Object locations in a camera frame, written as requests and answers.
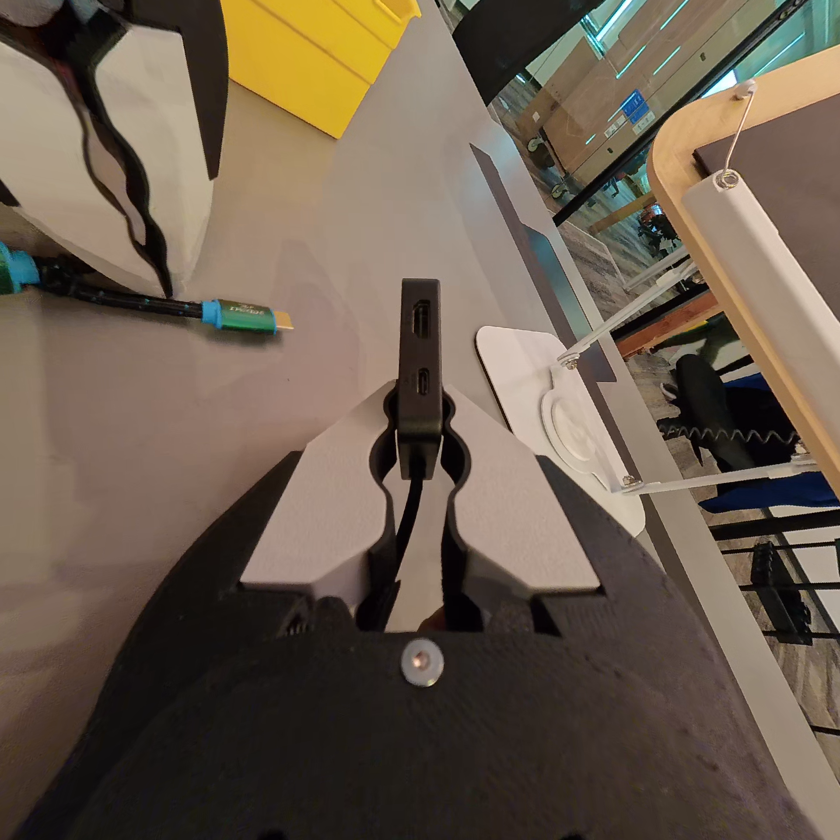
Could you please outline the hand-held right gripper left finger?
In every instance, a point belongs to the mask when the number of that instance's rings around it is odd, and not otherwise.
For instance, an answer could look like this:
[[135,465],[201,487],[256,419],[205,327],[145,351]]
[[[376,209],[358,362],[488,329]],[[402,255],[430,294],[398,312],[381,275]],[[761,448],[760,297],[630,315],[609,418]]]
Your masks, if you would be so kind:
[[396,448],[382,385],[310,441],[240,583],[255,592],[339,598],[360,627],[384,627],[396,585],[393,502],[383,480]]

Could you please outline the black square hub with cable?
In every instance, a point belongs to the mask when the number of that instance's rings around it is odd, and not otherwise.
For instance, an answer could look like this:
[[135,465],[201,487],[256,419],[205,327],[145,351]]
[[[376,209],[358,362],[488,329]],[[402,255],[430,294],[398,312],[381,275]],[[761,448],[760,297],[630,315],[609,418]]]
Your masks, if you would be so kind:
[[386,577],[381,629],[386,628],[396,603],[400,589],[397,575],[413,533],[424,483],[434,475],[443,436],[440,284],[436,279],[402,281],[394,418],[401,477],[409,487],[395,536],[395,559]]

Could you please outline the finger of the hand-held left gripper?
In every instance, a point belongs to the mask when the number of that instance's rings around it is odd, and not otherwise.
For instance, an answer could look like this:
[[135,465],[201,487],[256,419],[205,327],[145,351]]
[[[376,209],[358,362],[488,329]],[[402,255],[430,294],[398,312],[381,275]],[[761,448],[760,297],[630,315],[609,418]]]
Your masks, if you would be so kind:
[[2,184],[18,215],[120,285],[172,296],[144,167],[57,74],[13,46],[1,58]]
[[143,167],[148,212],[163,236],[173,289],[182,292],[201,253],[214,194],[182,37],[128,28],[94,79],[111,125]]

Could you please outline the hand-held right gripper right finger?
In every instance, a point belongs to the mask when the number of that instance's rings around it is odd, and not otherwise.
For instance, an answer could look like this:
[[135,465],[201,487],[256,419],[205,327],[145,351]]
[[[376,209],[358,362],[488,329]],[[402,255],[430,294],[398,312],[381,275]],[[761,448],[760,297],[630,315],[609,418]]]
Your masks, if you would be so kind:
[[456,389],[444,391],[441,466],[454,486],[441,542],[450,631],[481,631],[507,604],[599,595],[602,583],[538,457]]

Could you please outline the blue office chair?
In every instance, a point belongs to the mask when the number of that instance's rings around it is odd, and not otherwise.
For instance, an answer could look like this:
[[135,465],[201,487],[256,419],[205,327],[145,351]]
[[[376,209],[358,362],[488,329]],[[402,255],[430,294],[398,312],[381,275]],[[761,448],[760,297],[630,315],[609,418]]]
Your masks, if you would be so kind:
[[715,497],[699,501],[712,514],[777,507],[838,508],[839,502],[821,472],[795,476],[751,479],[719,484]]

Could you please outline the large cardboard box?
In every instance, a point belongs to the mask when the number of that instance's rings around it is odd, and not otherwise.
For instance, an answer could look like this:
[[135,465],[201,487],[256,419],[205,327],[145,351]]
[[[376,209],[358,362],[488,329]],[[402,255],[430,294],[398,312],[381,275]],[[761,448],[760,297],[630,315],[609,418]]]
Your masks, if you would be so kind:
[[637,136],[635,123],[645,121],[653,109],[643,103],[639,116],[625,112],[628,99],[645,101],[655,89],[650,79],[665,56],[667,40],[657,14],[639,9],[603,52],[593,46],[587,26],[579,24],[569,33],[573,45],[563,60],[549,59],[553,73],[540,81],[548,101],[534,104],[529,117],[539,115],[535,123],[562,174],[579,186],[625,151]]

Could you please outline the black power strip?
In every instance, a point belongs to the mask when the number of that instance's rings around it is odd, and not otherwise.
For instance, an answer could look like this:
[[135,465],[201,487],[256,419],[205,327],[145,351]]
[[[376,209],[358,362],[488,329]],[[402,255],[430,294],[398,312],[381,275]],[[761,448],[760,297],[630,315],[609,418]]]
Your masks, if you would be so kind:
[[780,644],[812,646],[812,614],[776,546],[760,542],[752,550],[750,584]]

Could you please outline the white folding stand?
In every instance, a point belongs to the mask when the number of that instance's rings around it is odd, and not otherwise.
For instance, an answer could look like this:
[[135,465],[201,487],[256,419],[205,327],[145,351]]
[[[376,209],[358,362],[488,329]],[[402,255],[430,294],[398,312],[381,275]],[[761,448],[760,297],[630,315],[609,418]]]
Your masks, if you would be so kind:
[[612,328],[638,313],[697,266],[680,247],[643,273],[664,274],[644,294],[588,332],[568,350],[547,332],[486,325],[476,333],[476,351],[512,433],[535,455],[552,460],[632,536],[646,527],[643,495],[705,487],[712,478],[645,481],[629,462],[598,411],[578,364]]

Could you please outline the yellow plastic bin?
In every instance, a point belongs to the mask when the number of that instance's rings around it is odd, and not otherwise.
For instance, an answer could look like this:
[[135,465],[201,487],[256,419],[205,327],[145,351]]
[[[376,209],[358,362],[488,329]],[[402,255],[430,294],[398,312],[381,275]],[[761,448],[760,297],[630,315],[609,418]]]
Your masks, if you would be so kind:
[[415,1],[223,1],[228,75],[338,140],[406,28]]

